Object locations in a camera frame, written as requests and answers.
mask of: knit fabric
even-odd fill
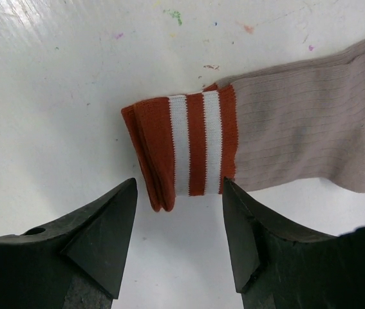
[[[155,211],[176,195],[324,177],[365,192],[365,41],[122,110]]]

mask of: white stripe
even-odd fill
[[[217,91],[203,93],[203,108],[205,111],[205,137],[207,139],[205,194],[218,193],[221,175],[222,124],[220,97]]]
[[[169,97],[175,157],[175,194],[189,194],[188,109],[185,95]]]

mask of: striped sock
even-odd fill
[[[224,176],[246,191],[324,177],[365,192],[365,43],[355,46],[124,108],[153,209],[221,193]]]

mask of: folded fabric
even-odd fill
[[[323,177],[365,192],[365,40],[122,110],[155,211],[177,195]]]

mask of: cloth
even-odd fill
[[[122,110],[151,205],[323,177],[365,192],[365,40],[341,53],[227,77]]]

